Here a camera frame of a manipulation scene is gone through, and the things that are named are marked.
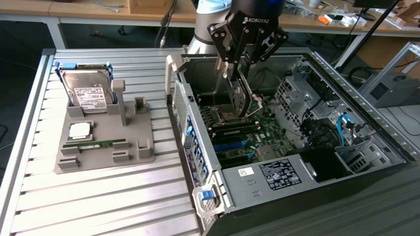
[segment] sticker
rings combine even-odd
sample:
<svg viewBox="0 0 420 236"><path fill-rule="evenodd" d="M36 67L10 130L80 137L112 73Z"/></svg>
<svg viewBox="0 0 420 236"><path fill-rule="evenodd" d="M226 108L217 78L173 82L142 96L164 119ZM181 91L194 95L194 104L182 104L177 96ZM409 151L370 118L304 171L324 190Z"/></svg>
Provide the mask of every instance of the sticker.
<svg viewBox="0 0 420 236"><path fill-rule="evenodd" d="M244 168L244 169L238 169L237 172L238 172L238 175L240 175L241 177L253 175L253 169L252 169L252 167L248 167L248 168Z"/></svg>
<svg viewBox="0 0 420 236"><path fill-rule="evenodd" d="M74 88L74 92L82 109L106 108L104 89L101 87Z"/></svg>
<svg viewBox="0 0 420 236"><path fill-rule="evenodd" d="M261 164L260 168L272 190L278 190L301 183L288 159Z"/></svg>
<svg viewBox="0 0 420 236"><path fill-rule="evenodd" d="M80 147L78 147L78 150L97 149L97 148L100 148L100 145L98 145L98 144L94 144L94 145L88 145L88 146L80 146Z"/></svg>

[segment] hard drive label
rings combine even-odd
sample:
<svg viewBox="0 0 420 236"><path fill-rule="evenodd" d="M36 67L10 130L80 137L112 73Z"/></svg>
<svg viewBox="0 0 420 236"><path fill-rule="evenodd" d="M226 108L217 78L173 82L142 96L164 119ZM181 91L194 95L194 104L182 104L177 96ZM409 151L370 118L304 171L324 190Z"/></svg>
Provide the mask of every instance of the hard drive label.
<svg viewBox="0 0 420 236"><path fill-rule="evenodd" d="M300 184L300 178L288 159L260 165L268 186L272 190Z"/></svg>
<svg viewBox="0 0 420 236"><path fill-rule="evenodd" d="M106 101L101 87L74 88L77 100L82 109L104 109Z"/></svg>

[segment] blue cable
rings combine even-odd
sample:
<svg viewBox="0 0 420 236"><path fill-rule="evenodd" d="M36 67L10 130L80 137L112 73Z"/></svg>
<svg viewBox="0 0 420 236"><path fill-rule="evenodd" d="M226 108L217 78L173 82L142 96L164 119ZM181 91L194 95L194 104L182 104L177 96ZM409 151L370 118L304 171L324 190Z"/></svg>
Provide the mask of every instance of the blue cable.
<svg viewBox="0 0 420 236"><path fill-rule="evenodd" d="M342 114L338 116L338 120L336 121L336 129L338 131L338 135L340 135L340 138L341 138L341 145L345 146L345 143L344 143L344 136L342 136L342 131L341 131L341 120L345 120L345 122L350 122L350 123L354 123L354 121L348 117L348 114Z"/></svg>

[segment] aluminum slatted table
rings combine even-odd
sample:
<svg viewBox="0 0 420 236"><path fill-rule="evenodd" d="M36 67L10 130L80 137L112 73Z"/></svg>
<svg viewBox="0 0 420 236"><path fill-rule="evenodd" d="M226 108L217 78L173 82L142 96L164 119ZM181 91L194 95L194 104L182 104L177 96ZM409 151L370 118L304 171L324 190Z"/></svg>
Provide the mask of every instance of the aluminum slatted table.
<svg viewBox="0 0 420 236"><path fill-rule="evenodd" d="M198 226L164 93L166 55L181 49L60 50L42 56L1 187L1 236L185 235ZM150 105L156 161L56 175L66 94L53 62L110 62L124 99Z"/></svg>

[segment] white label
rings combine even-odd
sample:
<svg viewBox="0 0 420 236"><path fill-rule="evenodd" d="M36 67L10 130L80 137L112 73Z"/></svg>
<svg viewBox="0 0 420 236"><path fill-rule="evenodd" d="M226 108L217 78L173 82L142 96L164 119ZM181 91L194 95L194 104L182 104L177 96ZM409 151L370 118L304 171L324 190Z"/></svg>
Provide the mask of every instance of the white label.
<svg viewBox="0 0 420 236"><path fill-rule="evenodd" d="M98 144L94 144L94 145L88 145L88 146L80 146L80 147L78 147L78 150L94 149L94 148L100 148L100 145L98 145Z"/></svg>
<svg viewBox="0 0 420 236"><path fill-rule="evenodd" d="M253 169L252 167L244 168L244 169L238 169L238 175L242 176L249 176L253 175Z"/></svg>
<svg viewBox="0 0 420 236"><path fill-rule="evenodd" d="M74 92L82 109L106 108L104 89L101 87L74 88Z"/></svg>

